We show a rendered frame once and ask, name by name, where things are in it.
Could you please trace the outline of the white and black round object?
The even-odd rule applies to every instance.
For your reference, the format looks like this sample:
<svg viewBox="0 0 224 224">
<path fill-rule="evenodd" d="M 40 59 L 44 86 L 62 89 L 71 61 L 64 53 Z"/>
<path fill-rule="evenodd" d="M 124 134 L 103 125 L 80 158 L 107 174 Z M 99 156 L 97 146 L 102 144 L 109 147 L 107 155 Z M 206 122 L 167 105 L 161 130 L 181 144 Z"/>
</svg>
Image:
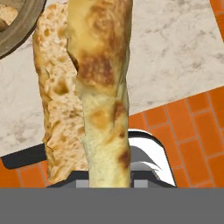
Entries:
<svg viewBox="0 0 224 224">
<path fill-rule="evenodd" d="M 151 133 L 141 129 L 129 129 L 131 148 L 131 172 L 152 171 L 158 180 L 176 186 L 165 147 Z M 3 156 L 3 165 L 7 169 L 34 165 L 46 159 L 43 144 Z"/>
</svg>

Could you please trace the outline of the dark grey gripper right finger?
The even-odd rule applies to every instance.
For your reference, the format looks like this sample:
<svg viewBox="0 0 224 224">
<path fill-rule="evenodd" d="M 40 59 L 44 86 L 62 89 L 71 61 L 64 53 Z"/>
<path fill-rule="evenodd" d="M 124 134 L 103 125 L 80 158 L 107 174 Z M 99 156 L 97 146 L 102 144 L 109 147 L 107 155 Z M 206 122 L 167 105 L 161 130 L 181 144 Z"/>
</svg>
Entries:
<svg viewBox="0 0 224 224">
<path fill-rule="evenodd" d="M 152 171 L 133 171 L 130 186 L 132 188 L 173 188 L 173 185 L 158 180 Z"/>
</svg>

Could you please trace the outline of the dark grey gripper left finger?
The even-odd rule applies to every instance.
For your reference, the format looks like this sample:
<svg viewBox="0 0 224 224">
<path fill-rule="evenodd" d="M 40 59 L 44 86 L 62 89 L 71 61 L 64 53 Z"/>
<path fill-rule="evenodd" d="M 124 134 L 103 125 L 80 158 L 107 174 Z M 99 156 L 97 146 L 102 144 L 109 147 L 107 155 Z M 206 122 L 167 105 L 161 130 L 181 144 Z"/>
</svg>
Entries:
<svg viewBox="0 0 224 224">
<path fill-rule="evenodd" d="M 88 172 L 73 171 L 66 180 L 50 185 L 51 188 L 88 188 Z"/>
</svg>

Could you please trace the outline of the toasted bread bun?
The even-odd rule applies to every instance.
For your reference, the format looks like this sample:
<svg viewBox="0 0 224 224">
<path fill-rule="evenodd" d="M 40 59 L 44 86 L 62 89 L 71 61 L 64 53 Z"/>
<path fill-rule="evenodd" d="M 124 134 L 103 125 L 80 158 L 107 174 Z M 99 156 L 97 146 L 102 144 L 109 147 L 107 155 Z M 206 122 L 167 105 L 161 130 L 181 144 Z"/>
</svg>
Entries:
<svg viewBox="0 0 224 224">
<path fill-rule="evenodd" d="M 133 0 L 67 0 L 46 7 L 33 34 L 44 110 L 48 180 L 86 171 L 92 187 L 130 185 Z"/>
</svg>

